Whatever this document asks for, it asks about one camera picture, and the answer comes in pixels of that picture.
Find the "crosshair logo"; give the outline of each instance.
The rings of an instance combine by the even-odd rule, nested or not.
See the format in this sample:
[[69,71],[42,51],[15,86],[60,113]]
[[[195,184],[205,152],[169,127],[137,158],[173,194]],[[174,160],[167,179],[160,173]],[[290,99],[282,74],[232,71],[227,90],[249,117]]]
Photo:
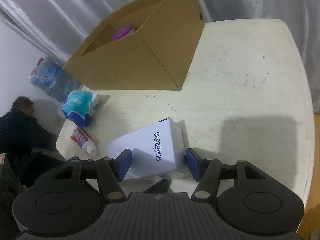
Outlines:
[[163,199],[163,196],[161,196],[161,195],[157,195],[157,196],[155,196],[155,199],[156,199],[156,200]]

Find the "gray curtain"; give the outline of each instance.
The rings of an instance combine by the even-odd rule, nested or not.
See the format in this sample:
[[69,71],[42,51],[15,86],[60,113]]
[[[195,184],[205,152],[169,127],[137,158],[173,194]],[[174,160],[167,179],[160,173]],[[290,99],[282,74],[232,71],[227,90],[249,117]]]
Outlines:
[[[132,0],[0,0],[0,19],[61,63],[108,14]],[[206,22],[279,18],[289,27],[320,112],[320,0],[199,0]]]

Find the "ribbed black surface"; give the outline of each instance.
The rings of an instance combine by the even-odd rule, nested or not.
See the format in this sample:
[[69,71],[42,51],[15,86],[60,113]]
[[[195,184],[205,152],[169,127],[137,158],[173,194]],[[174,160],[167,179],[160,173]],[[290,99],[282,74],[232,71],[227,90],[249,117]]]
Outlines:
[[[27,233],[19,240],[46,239]],[[51,240],[243,240],[300,239],[294,233],[277,237],[252,236],[242,233],[221,220],[212,206],[196,203],[187,193],[141,194],[119,204],[110,204],[100,218],[87,229],[71,236]]]

